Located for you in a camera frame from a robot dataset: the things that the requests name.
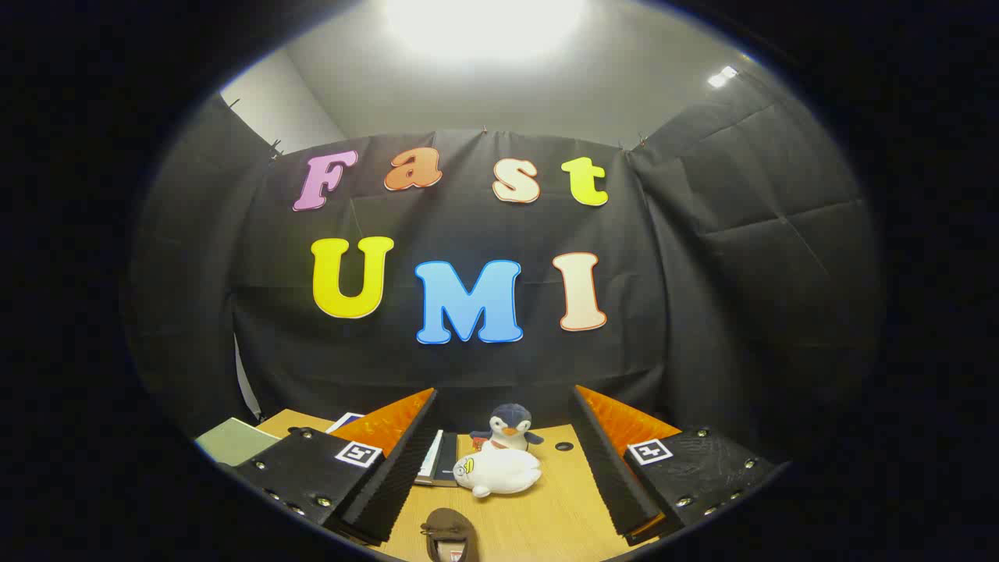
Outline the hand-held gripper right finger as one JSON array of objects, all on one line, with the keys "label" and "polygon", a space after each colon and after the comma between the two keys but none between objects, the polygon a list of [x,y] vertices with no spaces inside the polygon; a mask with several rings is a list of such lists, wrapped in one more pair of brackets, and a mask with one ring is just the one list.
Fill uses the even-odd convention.
[{"label": "hand-held gripper right finger", "polygon": [[631,545],[713,518],[777,470],[710,425],[678,429],[579,385],[572,399],[572,427],[597,491]]}]

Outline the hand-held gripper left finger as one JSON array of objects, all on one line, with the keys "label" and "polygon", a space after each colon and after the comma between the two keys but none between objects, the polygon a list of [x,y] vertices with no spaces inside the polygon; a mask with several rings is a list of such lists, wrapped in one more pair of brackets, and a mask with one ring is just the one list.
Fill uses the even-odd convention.
[{"label": "hand-held gripper left finger", "polygon": [[379,546],[436,437],[438,391],[397,400],[334,432],[304,425],[229,470],[296,519]]}]

